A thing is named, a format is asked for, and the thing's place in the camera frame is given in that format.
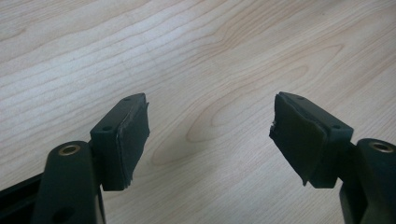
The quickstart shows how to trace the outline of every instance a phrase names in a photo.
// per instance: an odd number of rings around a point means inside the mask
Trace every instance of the screw hole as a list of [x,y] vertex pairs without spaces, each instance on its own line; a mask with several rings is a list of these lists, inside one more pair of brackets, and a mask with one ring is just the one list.
[[380,152],[386,152],[386,153],[393,152],[393,148],[388,147],[387,145],[384,145],[382,143],[370,143],[370,146]]
[[53,223],[64,223],[70,219],[75,213],[74,208],[64,207],[59,209],[52,217]]
[[65,146],[59,149],[59,155],[61,156],[69,156],[72,154],[75,154],[77,151],[79,151],[80,147],[78,145],[70,145],[70,146]]
[[105,128],[103,128],[102,130],[103,131],[110,131],[112,129],[112,127],[111,126],[106,126]]

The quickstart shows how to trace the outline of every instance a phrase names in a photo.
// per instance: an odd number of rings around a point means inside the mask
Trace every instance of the wood grain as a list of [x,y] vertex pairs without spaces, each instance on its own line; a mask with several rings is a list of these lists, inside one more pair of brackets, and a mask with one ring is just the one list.
[[396,143],[396,2],[0,1],[0,189],[145,92],[151,135],[108,223],[342,223],[269,139],[276,93]]

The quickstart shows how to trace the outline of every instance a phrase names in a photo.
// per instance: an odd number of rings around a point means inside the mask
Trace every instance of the black plastic arm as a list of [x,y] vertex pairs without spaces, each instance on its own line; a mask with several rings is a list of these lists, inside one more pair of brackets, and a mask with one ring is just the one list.
[[280,92],[275,113],[270,137],[304,185],[333,188],[339,177],[346,223],[396,223],[396,146],[354,146],[352,128],[299,95]]
[[144,93],[119,101],[90,143],[53,149],[42,175],[0,192],[0,223],[106,223],[100,186],[126,189],[149,137]]

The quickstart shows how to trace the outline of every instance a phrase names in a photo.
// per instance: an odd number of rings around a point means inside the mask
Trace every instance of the wooden table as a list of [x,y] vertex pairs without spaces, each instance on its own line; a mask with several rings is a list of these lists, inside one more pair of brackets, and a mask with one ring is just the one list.
[[0,2],[0,189],[145,92],[151,135],[108,223],[343,223],[268,137],[300,94],[396,142],[396,2]]

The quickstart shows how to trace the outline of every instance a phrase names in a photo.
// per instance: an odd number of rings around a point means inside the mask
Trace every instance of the clamp jaw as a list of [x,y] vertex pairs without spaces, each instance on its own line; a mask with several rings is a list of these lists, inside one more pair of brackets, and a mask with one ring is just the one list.
[[376,139],[350,143],[353,129],[299,95],[280,92],[270,137],[306,185],[334,188],[347,224],[396,223],[396,146]]
[[53,149],[44,173],[0,192],[1,223],[106,223],[100,186],[124,190],[149,137],[144,93],[119,101],[89,143]]

